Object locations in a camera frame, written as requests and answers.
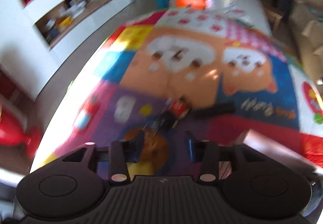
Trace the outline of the red black toy figure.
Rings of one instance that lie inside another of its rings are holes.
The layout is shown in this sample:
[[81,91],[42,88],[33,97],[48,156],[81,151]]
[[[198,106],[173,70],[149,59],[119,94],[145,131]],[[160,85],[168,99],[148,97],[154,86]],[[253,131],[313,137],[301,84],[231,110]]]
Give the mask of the red black toy figure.
[[154,133],[159,131],[170,131],[180,120],[185,118],[192,110],[192,106],[185,96],[172,101],[172,103],[163,109],[154,117],[151,128]]

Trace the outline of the black remote stick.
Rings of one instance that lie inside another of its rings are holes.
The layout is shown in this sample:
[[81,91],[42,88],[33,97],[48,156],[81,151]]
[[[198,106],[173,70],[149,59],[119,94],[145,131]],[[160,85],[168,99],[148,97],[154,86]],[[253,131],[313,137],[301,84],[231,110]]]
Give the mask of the black remote stick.
[[192,112],[193,118],[195,119],[206,119],[213,116],[223,115],[223,114],[233,114],[235,113],[234,103],[219,103],[214,104],[211,107],[197,109]]

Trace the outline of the beige sofa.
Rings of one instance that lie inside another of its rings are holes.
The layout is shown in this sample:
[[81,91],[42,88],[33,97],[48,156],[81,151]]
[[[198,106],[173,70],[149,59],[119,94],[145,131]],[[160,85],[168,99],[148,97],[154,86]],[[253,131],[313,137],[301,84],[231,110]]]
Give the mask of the beige sofa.
[[292,0],[288,24],[297,44],[303,70],[322,84],[322,0]]

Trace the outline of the colourful cartoon play mat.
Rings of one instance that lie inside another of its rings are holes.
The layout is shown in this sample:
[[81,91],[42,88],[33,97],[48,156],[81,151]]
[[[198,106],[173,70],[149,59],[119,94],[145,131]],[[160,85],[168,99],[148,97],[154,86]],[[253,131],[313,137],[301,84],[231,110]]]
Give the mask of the colourful cartoon play mat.
[[85,142],[127,138],[184,97],[195,109],[233,103],[232,115],[186,120],[151,143],[154,171],[191,170],[183,135],[226,144],[250,129],[322,165],[322,99],[282,47],[216,12],[169,9],[129,21],[99,46],[55,112],[35,170]]

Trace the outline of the white tv cabinet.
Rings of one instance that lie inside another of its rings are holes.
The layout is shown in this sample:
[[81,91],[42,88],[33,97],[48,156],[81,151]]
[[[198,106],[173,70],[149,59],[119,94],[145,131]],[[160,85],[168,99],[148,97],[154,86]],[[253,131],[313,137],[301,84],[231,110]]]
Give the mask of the white tv cabinet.
[[1,69],[30,98],[132,0],[1,0]]

